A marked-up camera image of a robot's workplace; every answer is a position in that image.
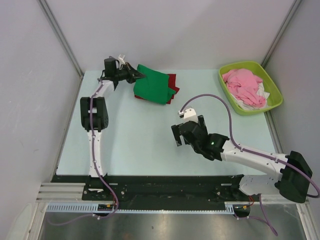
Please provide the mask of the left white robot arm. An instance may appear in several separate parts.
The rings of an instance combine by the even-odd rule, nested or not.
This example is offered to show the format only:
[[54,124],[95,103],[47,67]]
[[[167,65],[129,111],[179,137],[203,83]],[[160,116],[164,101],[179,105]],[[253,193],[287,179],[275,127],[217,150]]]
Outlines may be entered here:
[[93,94],[80,98],[80,121],[87,132],[90,151],[89,176],[99,178],[104,175],[102,165],[103,132],[109,125],[106,99],[116,90],[120,81],[133,84],[145,75],[125,61],[125,55],[118,58],[109,56],[104,60],[104,70],[97,79],[98,86]]

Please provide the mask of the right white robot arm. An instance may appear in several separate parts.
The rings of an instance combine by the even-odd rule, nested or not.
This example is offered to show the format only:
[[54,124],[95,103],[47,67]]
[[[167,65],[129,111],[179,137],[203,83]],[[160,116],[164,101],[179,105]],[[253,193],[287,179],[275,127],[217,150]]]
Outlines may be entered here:
[[242,201],[248,195],[279,193],[295,203],[307,198],[313,172],[304,157],[296,151],[290,154],[263,153],[234,145],[232,140],[219,133],[208,133],[204,117],[172,125],[171,130],[177,146],[190,145],[194,152],[205,159],[241,164],[269,176],[261,183],[242,177],[240,183],[230,188],[231,196]]

